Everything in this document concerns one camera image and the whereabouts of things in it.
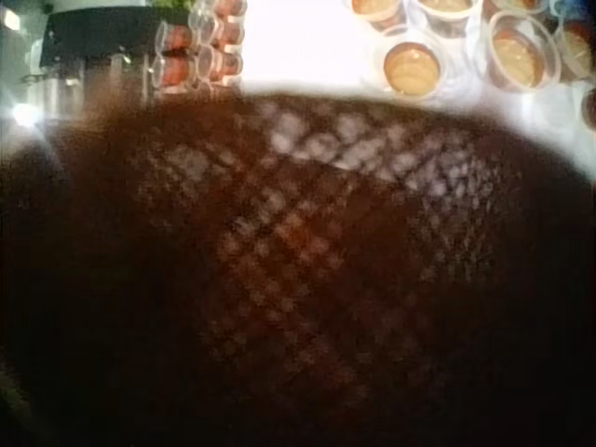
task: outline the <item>fishnet mesh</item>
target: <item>fishnet mesh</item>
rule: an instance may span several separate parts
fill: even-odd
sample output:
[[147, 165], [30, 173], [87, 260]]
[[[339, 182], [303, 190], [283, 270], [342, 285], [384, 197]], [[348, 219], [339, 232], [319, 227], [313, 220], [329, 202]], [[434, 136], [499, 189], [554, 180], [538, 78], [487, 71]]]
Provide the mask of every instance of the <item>fishnet mesh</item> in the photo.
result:
[[[558, 296], [588, 263], [561, 273], [577, 245], [549, 237], [588, 234], [585, 191], [550, 215], [560, 202], [536, 188], [567, 174], [540, 180], [515, 137], [290, 96], [102, 123], [55, 139], [66, 180], [41, 238], [69, 254], [29, 268], [78, 297], [49, 312], [75, 334], [56, 338], [75, 383], [58, 389], [95, 387], [78, 399], [100, 401], [119, 440], [492, 445], [557, 413], [540, 410], [561, 394], [541, 394], [547, 365], [589, 326], [568, 335]], [[586, 310], [579, 282], [569, 315]]]

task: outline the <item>table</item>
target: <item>table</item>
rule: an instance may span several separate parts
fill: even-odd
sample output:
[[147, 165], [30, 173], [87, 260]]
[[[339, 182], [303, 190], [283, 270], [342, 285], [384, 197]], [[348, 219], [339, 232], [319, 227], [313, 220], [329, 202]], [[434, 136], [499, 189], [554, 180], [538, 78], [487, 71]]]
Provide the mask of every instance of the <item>table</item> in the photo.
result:
[[[404, 0], [408, 23], [426, 28], [416, 0]], [[444, 91], [425, 107], [482, 114], [563, 154], [596, 180], [596, 133], [582, 121], [580, 103], [587, 82], [557, 85], [537, 94], [506, 93], [474, 73], [467, 57], [479, 15], [468, 39], [437, 37], [452, 64]], [[358, 21], [341, 0], [251, 0], [245, 19], [243, 89], [249, 93], [291, 91], [394, 101], [364, 82], [371, 66], [367, 48], [378, 34]]]

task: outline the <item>plastic cup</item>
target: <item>plastic cup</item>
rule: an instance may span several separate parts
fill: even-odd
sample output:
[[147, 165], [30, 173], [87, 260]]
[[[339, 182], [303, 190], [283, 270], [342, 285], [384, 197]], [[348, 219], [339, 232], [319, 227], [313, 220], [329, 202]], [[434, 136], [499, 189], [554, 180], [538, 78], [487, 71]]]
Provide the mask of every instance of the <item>plastic cup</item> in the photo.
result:
[[191, 83], [196, 75], [195, 58], [157, 55], [152, 66], [155, 88], [168, 88]]
[[247, 6], [247, 0], [197, 0], [192, 9], [209, 12], [220, 17], [239, 17], [246, 13]]
[[387, 29], [373, 50], [372, 63], [383, 90], [407, 102], [429, 99], [447, 72], [446, 52], [432, 35], [399, 25]]
[[584, 20], [567, 19], [563, 15], [554, 35], [561, 52], [562, 80], [566, 82], [589, 78], [593, 73], [592, 45], [594, 33]]
[[344, 6], [359, 19], [383, 31], [405, 22], [401, 0], [342, 0]]
[[194, 44], [193, 32], [182, 25], [171, 25], [162, 21], [156, 33], [156, 54], [176, 49], [186, 49]]
[[239, 75], [242, 65], [240, 55], [223, 53], [213, 47], [201, 47], [196, 54], [196, 75], [205, 81], [216, 82], [225, 76]]
[[504, 90], [535, 92], [559, 81], [561, 57], [549, 31], [523, 14], [493, 16], [486, 36], [487, 74]]
[[418, 0], [430, 29], [442, 37], [463, 37], [480, 0]]
[[240, 45], [244, 40], [242, 23], [223, 20], [210, 13], [193, 10], [188, 15], [188, 26], [196, 33], [200, 45]]
[[484, 0], [482, 21], [488, 23], [493, 15], [501, 11], [517, 12], [533, 19], [543, 20], [547, 16], [549, 0]]

